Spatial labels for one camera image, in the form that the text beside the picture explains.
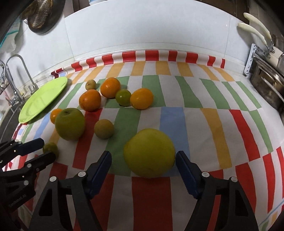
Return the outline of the white handled utensil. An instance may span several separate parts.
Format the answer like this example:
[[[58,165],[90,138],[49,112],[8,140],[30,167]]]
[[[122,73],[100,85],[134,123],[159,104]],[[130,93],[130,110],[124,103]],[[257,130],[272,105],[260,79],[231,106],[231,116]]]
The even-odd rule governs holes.
[[[265,55],[267,58],[270,58],[271,55],[270,55],[270,51],[269,51],[269,47],[267,45],[267,42],[265,40],[265,37],[260,33],[258,32],[255,28],[253,28],[252,26],[248,25],[248,24],[245,24],[245,23],[238,23],[237,25],[239,28],[243,29],[244,31],[247,31],[247,32],[250,32],[254,35],[256,35],[260,40],[261,42],[265,45],[266,47],[266,51],[265,51]]]
[[[253,15],[247,13],[247,12],[244,12],[243,15],[248,21],[257,24],[259,26],[259,28],[262,29],[262,31],[264,32],[264,35],[262,35],[259,31],[256,31],[257,35],[259,35],[260,40],[267,47],[267,49],[270,52],[275,53],[274,43],[272,42],[272,36],[270,34],[270,31],[267,29],[267,27],[265,27],[265,25],[259,19],[257,19],[255,16],[253,16]],[[270,47],[268,47],[266,39],[268,39],[268,41],[270,41]]]

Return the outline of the small green fruit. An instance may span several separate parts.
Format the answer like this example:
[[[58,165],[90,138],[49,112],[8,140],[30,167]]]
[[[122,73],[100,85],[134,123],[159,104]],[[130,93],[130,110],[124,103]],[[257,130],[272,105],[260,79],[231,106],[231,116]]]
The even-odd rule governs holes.
[[[56,158],[59,157],[59,149],[58,149],[57,145],[53,142],[49,142],[49,143],[44,144],[42,150],[43,150],[43,153],[51,151],[51,152],[55,153]]]

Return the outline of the metal colander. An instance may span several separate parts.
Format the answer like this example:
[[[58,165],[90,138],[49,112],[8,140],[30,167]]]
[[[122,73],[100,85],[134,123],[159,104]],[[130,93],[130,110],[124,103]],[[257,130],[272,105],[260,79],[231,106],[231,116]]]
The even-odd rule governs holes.
[[[28,26],[30,29],[42,28],[51,15],[53,7],[53,0],[37,0],[35,3],[34,12],[28,17]]]

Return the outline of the small orange mandarin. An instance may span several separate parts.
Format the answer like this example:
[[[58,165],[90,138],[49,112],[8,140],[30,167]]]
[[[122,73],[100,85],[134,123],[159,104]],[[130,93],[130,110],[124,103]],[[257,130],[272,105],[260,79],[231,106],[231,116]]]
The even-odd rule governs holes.
[[[55,120],[57,118],[57,116],[59,115],[59,113],[61,113],[62,109],[60,108],[57,108],[57,109],[54,109],[51,114],[50,114],[50,121],[51,123],[55,124]]]

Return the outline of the white handled utensil upper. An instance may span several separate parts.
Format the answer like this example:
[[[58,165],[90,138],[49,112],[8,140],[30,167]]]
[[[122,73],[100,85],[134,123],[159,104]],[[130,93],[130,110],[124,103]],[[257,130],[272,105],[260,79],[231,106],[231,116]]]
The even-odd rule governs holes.
[[[264,35],[262,35],[259,31],[256,31],[257,35],[259,35],[260,40],[267,47],[267,49],[270,52],[275,53],[274,43],[272,42],[272,36],[270,34],[270,31],[267,29],[267,27],[265,27],[265,25],[259,19],[257,19],[255,16],[253,16],[253,15],[247,13],[247,12],[244,12],[243,15],[248,21],[257,24],[259,26],[259,28],[262,29],[262,31],[264,32]],[[268,39],[268,41],[270,41],[270,47],[268,47],[266,39]]]

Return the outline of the white dish rack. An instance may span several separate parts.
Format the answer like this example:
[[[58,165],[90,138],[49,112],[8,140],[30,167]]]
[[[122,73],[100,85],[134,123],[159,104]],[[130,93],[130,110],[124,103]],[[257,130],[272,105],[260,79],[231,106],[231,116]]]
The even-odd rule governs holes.
[[[245,64],[244,72],[243,72],[243,74],[246,78],[250,78],[250,76],[251,76],[250,69],[252,67],[253,58],[254,58],[254,55],[256,54],[257,50],[258,50],[258,46],[256,44],[252,43],[251,48],[250,48],[250,52],[249,52],[249,55],[248,55],[248,59],[247,59],[246,64]]]

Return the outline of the yellow orange right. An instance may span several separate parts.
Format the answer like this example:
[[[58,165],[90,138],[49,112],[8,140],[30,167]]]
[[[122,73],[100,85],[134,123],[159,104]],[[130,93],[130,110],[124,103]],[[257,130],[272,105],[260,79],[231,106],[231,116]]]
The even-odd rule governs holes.
[[[132,93],[130,97],[131,105],[138,110],[147,109],[154,101],[153,93],[147,88],[140,88]]]

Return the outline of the large chrome pull faucet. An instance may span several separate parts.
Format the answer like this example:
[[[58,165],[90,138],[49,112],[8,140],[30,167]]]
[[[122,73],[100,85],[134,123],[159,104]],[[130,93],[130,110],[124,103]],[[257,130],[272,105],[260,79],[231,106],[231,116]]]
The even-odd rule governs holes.
[[[15,87],[12,75],[10,73],[9,68],[5,65],[3,61],[1,61],[1,74],[2,72],[9,80],[9,86],[2,93],[10,106],[15,106],[18,104],[22,104],[24,101],[23,96],[19,92],[19,90]]]

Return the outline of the striped colourful tablecloth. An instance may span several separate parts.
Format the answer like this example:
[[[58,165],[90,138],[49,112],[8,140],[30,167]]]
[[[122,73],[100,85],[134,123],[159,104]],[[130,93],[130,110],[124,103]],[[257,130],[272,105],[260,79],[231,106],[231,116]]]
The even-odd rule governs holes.
[[[166,133],[176,151],[184,151],[203,171],[240,181],[260,230],[268,230],[283,211],[283,124],[242,75],[225,69],[225,60],[190,52],[146,50],[120,52],[73,63],[52,72],[67,77],[68,87],[55,108],[78,108],[85,84],[117,78],[130,92],[149,89],[154,103],[146,110],[121,107],[102,98],[95,113],[85,112],[86,131],[65,141],[43,118],[19,125],[13,137],[56,143],[58,160],[36,178],[36,195],[18,209],[28,225],[51,176],[73,177],[96,162],[104,150],[113,162],[100,193],[92,200],[103,230],[184,230],[195,207],[174,167],[161,178],[142,179],[125,164],[123,147],[137,132],[154,128]],[[100,139],[94,126],[110,120],[114,134]]]

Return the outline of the green apple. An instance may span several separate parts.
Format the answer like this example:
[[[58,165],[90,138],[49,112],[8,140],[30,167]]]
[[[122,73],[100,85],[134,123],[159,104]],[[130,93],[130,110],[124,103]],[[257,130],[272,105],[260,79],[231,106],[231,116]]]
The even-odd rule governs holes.
[[[66,108],[55,119],[58,135],[66,141],[76,141],[85,130],[85,117],[77,108]]]

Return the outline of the small brownish kiwi fruit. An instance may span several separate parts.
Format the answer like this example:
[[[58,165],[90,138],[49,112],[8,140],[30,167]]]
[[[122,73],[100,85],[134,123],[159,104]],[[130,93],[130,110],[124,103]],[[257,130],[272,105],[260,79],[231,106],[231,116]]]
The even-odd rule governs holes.
[[[93,79],[90,79],[86,82],[85,84],[85,89],[86,90],[95,90],[96,89],[96,81]]]

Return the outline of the tissue paper package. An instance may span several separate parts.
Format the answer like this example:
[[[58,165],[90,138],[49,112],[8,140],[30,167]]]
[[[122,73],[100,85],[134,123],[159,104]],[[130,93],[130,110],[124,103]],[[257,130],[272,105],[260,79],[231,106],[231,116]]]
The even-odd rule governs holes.
[[[6,54],[15,53],[17,50],[17,36],[19,34],[21,27],[21,20],[18,18],[13,23],[13,25],[8,30],[7,34],[4,37],[4,40],[1,42],[1,59]]]

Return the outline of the yellowish brown round fruit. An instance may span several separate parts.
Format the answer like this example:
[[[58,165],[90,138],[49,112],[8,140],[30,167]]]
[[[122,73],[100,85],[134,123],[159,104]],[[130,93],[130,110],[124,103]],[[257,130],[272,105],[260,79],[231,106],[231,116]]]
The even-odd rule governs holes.
[[[100,139],[108,139],[114,134],[114,125],[110,120],[101,119],[96,122],[94,133]]]

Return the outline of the white handled utensil lower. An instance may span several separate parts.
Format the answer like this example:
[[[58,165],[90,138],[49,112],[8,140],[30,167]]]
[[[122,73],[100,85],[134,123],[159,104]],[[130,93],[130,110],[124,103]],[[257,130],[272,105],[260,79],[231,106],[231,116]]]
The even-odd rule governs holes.
[[[254,35],[256,35],[260,40],[261,42],[265,45],[266,47],[266,51],[265,51],[265,55],[267,58],[270,58],[271,55],[270,55],[270,51],[269,51],[269,47],[267,45],[267,42],[265,40],[265,37],[260,33],[258,32],[255,28],[253,28],[252,26],[248,25],[248,24],[245,24],[245,23],[238,23],[237,25],[239,28],[243,29],[244,31],[247,31],[247,32],[250,32]]]

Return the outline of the stainless steel pot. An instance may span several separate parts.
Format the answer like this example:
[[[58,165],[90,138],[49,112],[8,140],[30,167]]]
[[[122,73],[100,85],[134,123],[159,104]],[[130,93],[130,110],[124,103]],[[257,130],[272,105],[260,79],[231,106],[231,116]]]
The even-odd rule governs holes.
[[[252,55],[250,82],[264,100],[283,113],[283,76],[257,54]]]

